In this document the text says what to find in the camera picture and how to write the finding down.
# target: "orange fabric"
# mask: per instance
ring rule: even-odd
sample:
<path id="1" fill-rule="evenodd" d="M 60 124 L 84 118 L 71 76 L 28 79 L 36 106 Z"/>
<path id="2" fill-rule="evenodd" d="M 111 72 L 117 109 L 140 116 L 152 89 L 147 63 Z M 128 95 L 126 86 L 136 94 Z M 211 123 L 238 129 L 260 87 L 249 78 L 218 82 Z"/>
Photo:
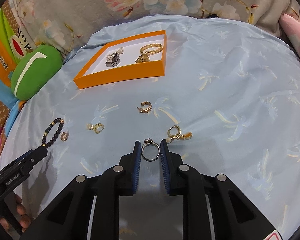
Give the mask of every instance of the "orange fabric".
<path id="1" fill-rule="evenodd" d="M 16 68 L 16 63 L 6 51 L 4 45 L 0 41 L 0 79 L 8 87 L 10 87 L 9 74 Z"/>

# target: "floral pillow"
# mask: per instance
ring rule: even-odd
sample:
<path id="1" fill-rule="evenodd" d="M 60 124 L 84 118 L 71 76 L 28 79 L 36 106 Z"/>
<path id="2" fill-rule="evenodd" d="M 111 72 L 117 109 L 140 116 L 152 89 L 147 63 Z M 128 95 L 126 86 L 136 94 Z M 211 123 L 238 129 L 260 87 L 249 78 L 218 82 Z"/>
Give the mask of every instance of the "floral pillow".
<path id="1" fill-rule="evenodd" d="M 116 25 L 154 14 L 210 14 L 240 20 L 280 36 L 278 20 L 291 0 L 9 0 L 32 48 L 45 43 L 67 54 L 90 36 Z"/>

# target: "green cushion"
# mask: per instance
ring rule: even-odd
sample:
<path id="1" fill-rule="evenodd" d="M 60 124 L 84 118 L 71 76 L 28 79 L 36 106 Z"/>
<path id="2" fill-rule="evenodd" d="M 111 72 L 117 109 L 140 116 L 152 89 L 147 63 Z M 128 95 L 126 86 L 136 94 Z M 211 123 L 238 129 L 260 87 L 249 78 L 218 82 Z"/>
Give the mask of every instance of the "green cushion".
<path id="1" fill-rule="evenodd" d="M 30 99 L 58 72 L 62 64 L 57 49 L 41 45 L 17 65 L 11 77 L 12 93 L 20 100 Z"/>

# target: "finger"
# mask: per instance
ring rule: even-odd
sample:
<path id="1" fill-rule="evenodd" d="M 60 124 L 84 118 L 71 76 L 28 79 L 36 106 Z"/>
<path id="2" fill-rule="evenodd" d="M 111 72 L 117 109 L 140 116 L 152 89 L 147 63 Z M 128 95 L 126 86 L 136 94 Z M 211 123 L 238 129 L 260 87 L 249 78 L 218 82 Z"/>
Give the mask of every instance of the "finger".
<path id="1" fill-rule="evenodd" d="M 6 230 L 6 231 L 9 230 L 10 225 L 9 225 L 8 221 L 5 218 L 0 217 L 0 224 L 2 225 L 2 227 L 4 228 L 4 230 Z"/>
<path id="2" fill-rule="evenodd" d="M 17 212 L 21 216 L 27 213 L 25 206 L 22 204 L 17 204 Z"/>
<path id="3" fill-rule="evenodd" d="M 22 198 L 19 195 L 15 194 L 15 198 L 18 204 L 22 204 Z"/>
<path id="4" fill-rule="evenodd" d="M 31 224 L 31 219 L 28 215 L 23 215 L 21 216 L 19 223 L 23 228 L 28 228 L 29 225 Z"/>

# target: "bed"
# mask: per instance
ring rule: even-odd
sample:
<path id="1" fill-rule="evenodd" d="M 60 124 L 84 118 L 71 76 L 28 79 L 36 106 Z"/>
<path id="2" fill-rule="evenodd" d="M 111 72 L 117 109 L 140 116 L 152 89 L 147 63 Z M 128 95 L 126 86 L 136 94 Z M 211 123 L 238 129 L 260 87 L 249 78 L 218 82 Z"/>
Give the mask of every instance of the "bed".
<path id="1" fill-rule="evenodd" d="M 164 77 L 77 89 L 74 76 L 100 44 L 156 30 L 168 36 Z M 149 114 L 138 113 L 142 101 L 152 102 Z M 279 38 L 253 25 L 157 15 L 103 28 L 71 52 L 26 103 L 0 169 L 37 148 L 47 124 L 58 117 L 69 139 L 49 148 L 18 189 L 34 217 L 76 175 L 102 174 L 132 152 L 135 140 L 160 142 L 177 124 L 193 134 L 169 146 L 185 163 L 210 176 L 225 173 L 283 239 L 300 225 L 300 60 Z M 87 130 L 89 122 L 105 128 L 95 134 Z M 181 203 L 165 196 L 159 162 L 142 160 L 136 197 L 120 200 L 121 239 L 181 239 Z"/>

